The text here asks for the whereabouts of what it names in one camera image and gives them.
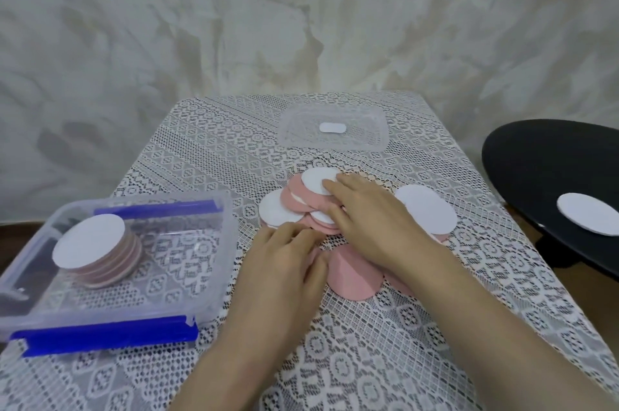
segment clear plastic tray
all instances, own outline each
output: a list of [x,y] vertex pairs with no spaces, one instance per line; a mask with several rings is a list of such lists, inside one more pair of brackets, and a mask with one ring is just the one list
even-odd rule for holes
[[[51,259],[58,239],[97,213],[117,213],[143,244],[135,271],[88,289]],[[18,330],[185,315],[203,324],[223,305],[238,227],[230,195],[179,192],[77,201],[58,209],[0,277],[0,341]]]
[[[345,124],[346,131],[321,132],[320,125],[324,122]],[[282,114],[278,142],[284,147],[381,152],[389,144],[389,127],[384,111],[378,106],[302,104]]]

